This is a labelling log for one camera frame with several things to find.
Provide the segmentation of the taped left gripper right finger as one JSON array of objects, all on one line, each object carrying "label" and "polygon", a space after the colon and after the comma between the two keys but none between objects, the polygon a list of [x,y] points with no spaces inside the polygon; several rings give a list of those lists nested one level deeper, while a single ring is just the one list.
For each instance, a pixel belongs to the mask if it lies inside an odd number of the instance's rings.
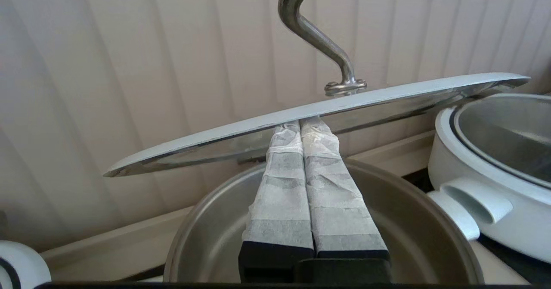
[{"label": "taped left gripper right finger", "polygon": [[316,256],[389,260],[388,248],[339,153],[339,139],[319,117],[303,119],[300,126]]}]

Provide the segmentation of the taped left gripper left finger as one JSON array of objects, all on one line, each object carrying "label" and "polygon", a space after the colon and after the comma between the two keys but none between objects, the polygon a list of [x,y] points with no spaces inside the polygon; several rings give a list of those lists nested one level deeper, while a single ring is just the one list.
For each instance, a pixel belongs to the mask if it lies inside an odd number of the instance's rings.
[{"label": "taped left gripper left finger", "polygon": [[242,281],[293,281],[295,266],[315,256],[300,124],[274,128],[266,167],[249,206],[239,252]]}]

